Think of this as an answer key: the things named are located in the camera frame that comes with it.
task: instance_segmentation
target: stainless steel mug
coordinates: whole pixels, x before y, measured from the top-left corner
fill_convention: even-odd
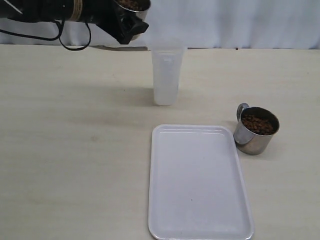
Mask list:
[[[262,120],[268,120],[273,131],[270,134],[258,134],[249,130],[244,125],[244,116],[255,116]],[[233,134],[235,145],[240,151],[249,155],[261,154],[280,126],[278,118],[273,113],[261,107],[249,106],[247,103],[239,105],[236,111],[236,118],[238,124]]]

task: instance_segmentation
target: beige table surface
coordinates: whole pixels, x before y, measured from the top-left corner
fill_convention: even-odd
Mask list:
[[[320,235],[320,51],[193,49],[178,101],[153,105],[148,51],[0,46],[0,239],[151,240],[151,133],[222,125],[247,102],[280,130],[239,152],[257,240]]]

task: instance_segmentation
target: transparent cup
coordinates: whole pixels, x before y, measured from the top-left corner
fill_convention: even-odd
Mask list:
[[[153,67],[154,102],[159,106],[173,105],[178,96],[181,65],[186,47],[182,41],[153,41],[151,50]]]

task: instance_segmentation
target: mug handle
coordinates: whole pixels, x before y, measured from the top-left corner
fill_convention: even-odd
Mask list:
[[[238,106],[238,109],[236,110],[236,119],[239,121],[240,117],[241,117],[241,113],[243,110],[245,110],[246,108],[248,108],[249,105],[247,103],[241,103],[239,106]]]

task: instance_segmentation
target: mug rim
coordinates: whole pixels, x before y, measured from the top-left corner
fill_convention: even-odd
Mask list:
[[[268,112],[268,113],[276,120],[276,123],[277,123],[276,131],[275,131],[274,133],[270,134],[270,135],[261,135],[261,134],[257,134],[257,133],[255,133],[255,132],[251,131],[250,129],[248,129],[248,128],[244,125],[244,123],[242,122],[242,114],[243,114],[244,111],[247,110],[247,109],[261,109],[261,110],[264,110],[264,111]],[[279,128],[280,128],[280,123],[279,123],[279,119],[277,118],[277,116],[274,115],[274,114],[273,114],[271,111],[269,111],[268,109],[265,109],[265,108],[260,107],[260,106],[248,106],[248,107],[246,107],[245,109],[243,109],[243,110],[241,111],[241,114],[240,114],[240,121],[241,121],[241,124],[245,127],[245,129],[247,129],[250,133],[252,133],[252,134],[254,134],[254,135],[256,135],[256,136],[259,136],[259,137],[270,137],[270,136],[273,136],[273,135],[275,135],[275,134],[279,131]]]

